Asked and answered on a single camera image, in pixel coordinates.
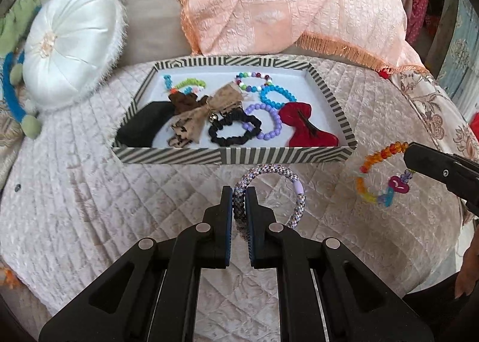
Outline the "person's right hand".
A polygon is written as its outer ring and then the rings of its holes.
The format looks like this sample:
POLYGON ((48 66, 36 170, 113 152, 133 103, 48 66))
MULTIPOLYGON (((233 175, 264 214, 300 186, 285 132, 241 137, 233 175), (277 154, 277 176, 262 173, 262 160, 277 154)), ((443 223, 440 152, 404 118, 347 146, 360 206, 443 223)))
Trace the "person's right hand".
POLYGON ((463 256, 463 263, 455 281, 455 299, 463 294, 469 296, 479 280, 479 233, 475 230, 469 248, 463 256))

